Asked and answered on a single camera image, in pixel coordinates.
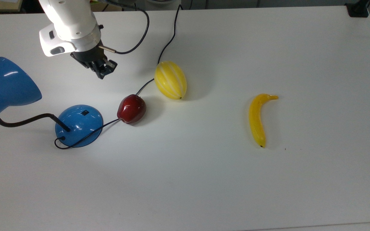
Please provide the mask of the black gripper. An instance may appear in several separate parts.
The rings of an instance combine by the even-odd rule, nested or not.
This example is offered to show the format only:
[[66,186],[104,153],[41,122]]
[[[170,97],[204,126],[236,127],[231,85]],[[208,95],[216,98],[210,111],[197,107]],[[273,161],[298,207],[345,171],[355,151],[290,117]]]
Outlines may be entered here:
[[100,42],[92,49],[84,52],[71,52],[70,56],[82,64],[85,68],[90,68],[99,79],[103,80],[106,74],[112,73],[117,67],[117,63],[113,60],[108,60],[104,54],[104,50],[99,48],[103,45]]

